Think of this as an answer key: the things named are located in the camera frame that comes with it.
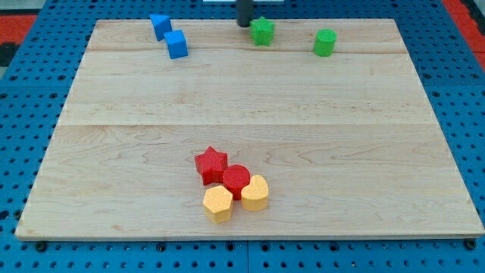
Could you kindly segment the dark grey cylindrical pusher tip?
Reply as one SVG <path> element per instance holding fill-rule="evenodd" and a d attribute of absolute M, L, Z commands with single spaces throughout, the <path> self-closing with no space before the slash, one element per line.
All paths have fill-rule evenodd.
<path fill-rule="evenodd" d="M 236 23 L 239 27 L 249 27 L 253 18 L 253 0 L 236 0 Z"/>

